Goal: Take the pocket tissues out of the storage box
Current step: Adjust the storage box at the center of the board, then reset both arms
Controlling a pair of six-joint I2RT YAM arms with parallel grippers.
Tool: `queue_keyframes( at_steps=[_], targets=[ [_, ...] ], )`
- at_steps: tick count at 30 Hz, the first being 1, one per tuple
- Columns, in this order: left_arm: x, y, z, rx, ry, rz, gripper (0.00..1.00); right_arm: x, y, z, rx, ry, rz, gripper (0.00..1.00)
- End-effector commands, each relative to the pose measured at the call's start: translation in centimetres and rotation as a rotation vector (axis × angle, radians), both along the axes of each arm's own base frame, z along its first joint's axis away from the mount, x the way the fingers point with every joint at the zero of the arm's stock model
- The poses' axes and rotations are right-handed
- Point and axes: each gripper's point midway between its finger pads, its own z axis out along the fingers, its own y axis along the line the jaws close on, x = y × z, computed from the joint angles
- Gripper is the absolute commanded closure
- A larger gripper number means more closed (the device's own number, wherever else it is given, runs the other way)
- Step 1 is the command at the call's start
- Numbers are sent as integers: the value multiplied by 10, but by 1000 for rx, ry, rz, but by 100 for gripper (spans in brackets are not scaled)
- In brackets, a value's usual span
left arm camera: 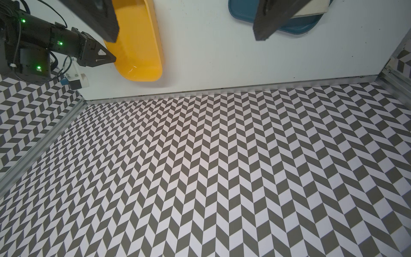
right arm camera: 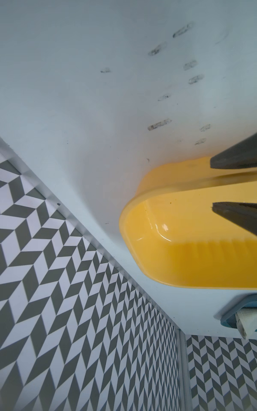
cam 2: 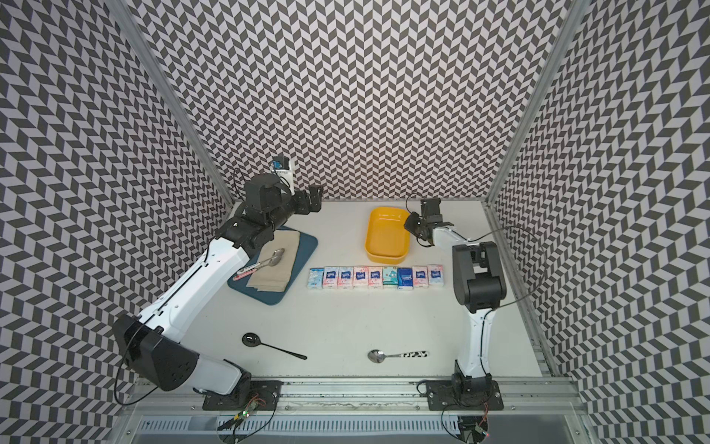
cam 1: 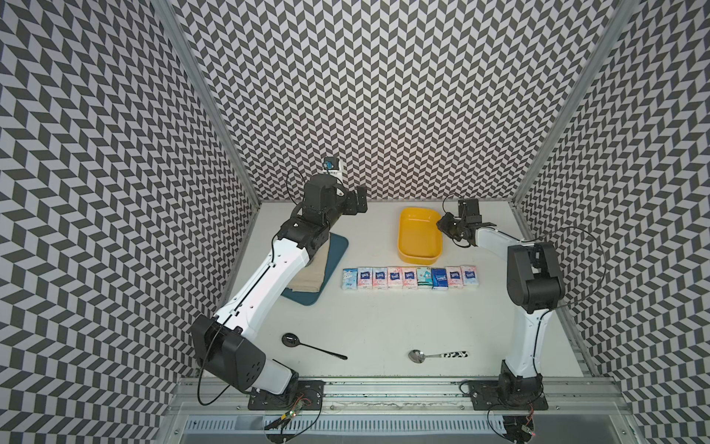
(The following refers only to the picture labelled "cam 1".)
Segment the dark blue Tempo tissue pack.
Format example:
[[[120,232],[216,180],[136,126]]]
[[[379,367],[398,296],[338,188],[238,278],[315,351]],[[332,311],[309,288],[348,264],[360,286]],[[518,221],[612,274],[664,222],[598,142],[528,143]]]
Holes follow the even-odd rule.
[[[447,270],[445,268],[432,268],[431,277],[433,290],[445,292],[449,289],[449,280],[447,279]]]

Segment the mint green tissue pack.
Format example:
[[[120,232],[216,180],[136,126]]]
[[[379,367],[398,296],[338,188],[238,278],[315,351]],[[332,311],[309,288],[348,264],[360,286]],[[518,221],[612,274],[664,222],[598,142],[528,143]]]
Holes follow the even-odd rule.
[[[416,279],[419,288],[432,288],[432,269],[428,266],[421,266],[420,268],[416,268]]]

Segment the light blue cartoon tissue pack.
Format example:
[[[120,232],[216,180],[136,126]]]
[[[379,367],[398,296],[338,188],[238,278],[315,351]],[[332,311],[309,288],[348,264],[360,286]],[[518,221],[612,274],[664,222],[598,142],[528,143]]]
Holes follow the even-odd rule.
[[[342,290],[357,290],[358,289],[358,269],[344,268],[342,270]]]

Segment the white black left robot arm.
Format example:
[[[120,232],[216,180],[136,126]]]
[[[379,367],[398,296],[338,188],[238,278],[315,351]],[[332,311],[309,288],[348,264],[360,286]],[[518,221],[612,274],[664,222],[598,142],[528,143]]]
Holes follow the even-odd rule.
[[[368,210],[367,187],[348,190],[328,174],[311,177],[304,197],[270,242],[269,254],[246,284],[212,316],[198,316],[190,327],[200,372],[229,386],[275,396],[293,390],[295,371],[268,358],[253,341],[288,283],[312,262],[342,216]]]

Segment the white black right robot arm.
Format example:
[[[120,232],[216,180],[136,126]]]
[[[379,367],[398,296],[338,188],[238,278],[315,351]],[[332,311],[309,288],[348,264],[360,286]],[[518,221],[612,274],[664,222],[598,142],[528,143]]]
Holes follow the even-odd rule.
[[[458,214],[447,212],[436,227],[453,242],[467,242],[505,261],[508,297],[516,306],[510,352],[495,384],[496,404],[525,407],[543,399],[542,349],[552,313],[565,295],[555,247],[523,240],[485,222],[479,201],[458,201]]]

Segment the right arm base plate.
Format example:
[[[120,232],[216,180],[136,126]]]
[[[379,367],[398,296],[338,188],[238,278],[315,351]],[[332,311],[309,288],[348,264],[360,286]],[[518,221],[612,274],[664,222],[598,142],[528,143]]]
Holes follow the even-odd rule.
[[[467,394],[471,398],[473,409],[484,411],[547,411],[549,404],[542,388],[532,391],[515,391],[500,388],[495,380],[469,380],[466,382]]]

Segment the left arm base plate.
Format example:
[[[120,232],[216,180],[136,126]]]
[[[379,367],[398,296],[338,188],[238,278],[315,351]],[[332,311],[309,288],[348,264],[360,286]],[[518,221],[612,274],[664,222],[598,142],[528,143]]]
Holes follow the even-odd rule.
[[[319,411],[323,405],[324,391],[325,381],[317,379],[299,380],[280,395],[266,390],[252,390],[248,410],[285,412],[301,401],[303,411]]]

